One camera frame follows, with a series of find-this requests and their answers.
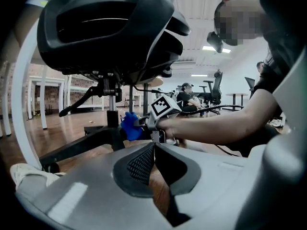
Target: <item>blue cloth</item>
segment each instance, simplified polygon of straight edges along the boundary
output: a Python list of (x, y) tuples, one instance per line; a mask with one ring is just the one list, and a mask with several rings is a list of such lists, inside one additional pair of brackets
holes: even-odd
[(126, 112), (126, 116), (120, 119), (120, 125), (126, 132), (128, 141), (137, 140), (142, 135), (143, 129), (133, 125), (134, 121), (139, 119), (135, 113)]

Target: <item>ceiling light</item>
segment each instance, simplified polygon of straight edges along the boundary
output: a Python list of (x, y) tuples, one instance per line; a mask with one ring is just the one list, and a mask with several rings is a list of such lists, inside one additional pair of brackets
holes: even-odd
[(208, 75), (192, 74), (191, 77), (207, 77)]
[[(202, 47), (203, 50), (212, 50), (212, 51), (216, 51), (212, 46), (204, 46)], [(224, 53), (230, 53), (230, 49), (227, 48), (223, 48), (223, 52)]]

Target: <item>chair wheel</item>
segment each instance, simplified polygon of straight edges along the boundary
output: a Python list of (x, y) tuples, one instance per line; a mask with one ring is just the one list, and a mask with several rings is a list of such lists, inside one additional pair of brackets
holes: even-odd
[(51, 163), (43, 165), (42, 171), (46, 171), (48, 173), (59, 173), (59, 166), (57, 163)]

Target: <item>white ceiling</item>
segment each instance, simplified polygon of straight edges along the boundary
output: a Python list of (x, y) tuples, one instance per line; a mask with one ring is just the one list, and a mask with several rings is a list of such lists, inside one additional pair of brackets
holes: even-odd
[[(213, 31), (213, 14), (217, 4), (221, 0), (175, 0), (174, 6), (186, 18), (191, 27), (189, 36), (174, 35), (183, 44), (183, 53), (180, 62), (173, 65), (174, 77), (187, 77), (190, 74), (208, 74), (213, 73), (223, 64), (231, 61), (243, 46), (231, 47), (231, 52), (218, 54), (215, 51), (202, 50), (202, 47), (208, 45), (206, 38), (208, 32)], [(38, 59), (38, 51), (34, 54), (34, 61)]]

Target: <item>black mesh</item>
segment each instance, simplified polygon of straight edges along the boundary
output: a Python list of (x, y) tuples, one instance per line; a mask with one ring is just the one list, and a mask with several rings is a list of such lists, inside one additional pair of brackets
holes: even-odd
[(131, 160), (127, 165), (130, 176), (145, 185), (149, 184), (149, 176), (154, 165), (154, 150), (148, 149), (135, 159)]

